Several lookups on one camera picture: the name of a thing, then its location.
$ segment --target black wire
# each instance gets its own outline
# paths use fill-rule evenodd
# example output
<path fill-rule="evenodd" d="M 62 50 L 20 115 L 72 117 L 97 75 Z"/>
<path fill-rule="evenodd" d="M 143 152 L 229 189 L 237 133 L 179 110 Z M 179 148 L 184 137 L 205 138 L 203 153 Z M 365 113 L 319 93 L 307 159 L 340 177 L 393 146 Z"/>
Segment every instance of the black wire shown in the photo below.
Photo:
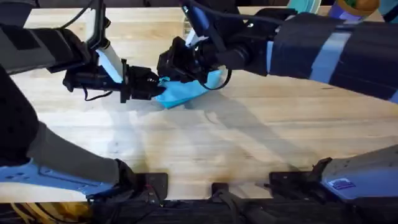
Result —
<path fill-rule="evenodd" d="M 44 207 L 43 207 L 41 204 L 35 202 L 35 205 L 38 206 L 38 208 L 41 209 L 41 211 L 43 211 L 46 215 L 48 215 L 50 218 L 52 218 L 55 222 L 60 222 L 60 223 L 71 223 L 71 224 L 81 224 L 81 223 L 83 223 L 83 222 L 70 222 L 70 221 L 61 220 L 61 219 L 59 219 L 59 218 L 53 216 L 53 215 L 52 215 L 51 213 L 49 213 L 48 211 L 46 211 L 46 209 L 44 209 Z"/>
<path fill-rule="evenodd" d="M 158 207 L 153 208 L 151 211 L 147 212 L 145 215 L 143 215 L 140 218 L 134 220 L 131 224 L 137 224 L 137 223 L 141 222 L 143 219 L 148 217 L 150 214 L 154 213 L 157 209 L 158 209 Z"/>
<path fill-rule="evenodd" d="M 77 15 L 75 15 L 75 17 L 73 19 L 71 19 L 69 22 L 67 22 L 66 24 L 64 24 L 60 28 L 61 29 L 65 29 L 68 26 L 70 26 L 70 24 L 74 23 L 77 19 L 80 18 L 81 15 L 83 15 L 83 13 L 85 13 L 85 11 L 91 6 L 91 4 L 93 2 L 94 2 L 94 0 L 90 0 L 90 2 Z"/>
<path fill-rule="evenodd" d="M 278 25 L 282 25 L 284 23 L 283 20 L 280 19 L 274 19 L 271 17 L 262 17 L 262 16 L 252 16 L 252 15 L 244 15 L 244 14 L 231 14 L 231 13 L 225 13 L 225 12 L 219 12 L 216 11 L 214 9 L 210 9 L 209 7 L 206 7 L 200 3 L 197 3 L 195 0 L 188 0 L 192 5 L 194 5 L 195 7 L 211 13 L 215 16 L 220 16 L 220 17 L 224 17 L 224 18 L 231 18 L 231 19 L 247 19 L 247 20 L 255 20 L 255 21 L 262 21 L 262 22 L 271 22 L 274 24 L 278 24 Z"/>
<path fill-rule="evenodd" d="M 35 4 L 36 4 L 36 8 L 41 8 L 41 7 L 40 7 L 39 0 L 35 0 Z"/>
<path fill-rule="evenodd" d="M 83 91 L 85 92 L 85 101 L 97 100 L 97 99 L 99 99 L 99 98 L 107 97 L 107 96 L 109 96 L 110 94 L 113 93 L 113 91 L 109 91 L 109 92 L 107 92 L 107 93 L 105 93 L 105 94 L 102 94 L 102 95 L 99 95 L 99 96 L 94 96 L 94 97 L 92 97 L 92 98 L 90 98 L 90 99 L 87 99 L 87 98 L 88 98 L 87 88 L 84 87 L 84 86 L 82 86 L 82 89 L 83 89 Z"/>
<path fill-rule="evenodd" d="M 199 83 L 203 88 L 205 88 L 207 90 L 220 90 L 220 89 L 224 88 L 229 83 L 229 81 L 231 80 L 231 77 L 232 77 L 232 70 L 228 69 L 228 74 L 226 76 L 225 82 L 217 88 L 208 88 L 204 83 L 202 83 L 202 82 L 199 82 Z"/>

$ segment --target wooden tabletop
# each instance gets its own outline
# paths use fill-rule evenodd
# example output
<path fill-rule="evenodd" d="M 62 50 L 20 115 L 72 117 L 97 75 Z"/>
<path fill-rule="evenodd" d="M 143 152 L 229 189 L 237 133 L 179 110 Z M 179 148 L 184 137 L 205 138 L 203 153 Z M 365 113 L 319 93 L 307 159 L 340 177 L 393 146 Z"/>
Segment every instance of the wooden tabletop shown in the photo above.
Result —
<path fill-rule="evenodd" d="M 35 9 L 26 27 L 57 27 L 78 11 Z M 106 35 L 131 65 L 155 68 L 159 54 L 183 34 L 177 8 L 108 9 L 107 17 Z M 85 18 L 70 29 L 83 38 Z M 269 197 L 254 183 L 271 171 L 309 170 L 324 157 L 398 143 L 397 105 L 308 80 L 234 72 L 225 89 L 164 110 L 155 101 L 122 105 L 118 93 L 85 102 L 82 91 L 66 90 L 63 76 L 42 69 L 13 79 L 40 120 L 65 139 L 122 159 L 135 172 L 168 172 L 169 199 L 207 198 L 212 182 L 231 182 L 246 197 Z M 69 190 L 0 184 L 0 202 L 84 199 Z"/>

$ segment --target blue cloth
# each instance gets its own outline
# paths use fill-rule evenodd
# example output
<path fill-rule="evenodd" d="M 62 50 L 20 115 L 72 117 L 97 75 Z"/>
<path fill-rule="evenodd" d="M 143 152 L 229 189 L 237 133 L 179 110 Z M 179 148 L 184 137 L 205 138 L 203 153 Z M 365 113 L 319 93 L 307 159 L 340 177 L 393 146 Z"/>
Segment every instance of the blue cloth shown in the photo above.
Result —
<path fill-rule="evenodd" d="M 208 74 L 206 86 L 209 88 L 216 88 L 219 85 L 221 74 L 222 71 L 220 70 L 210 72 Z M 182 103 L 208 92 L 207 89 L 200 85 L 198 80 L 189 83 L 163 80 L 159 85 L 166 87 L 166 90 L 163 94 L 156 96 L 155 100 L 167 109 L 181 105 Z"/>

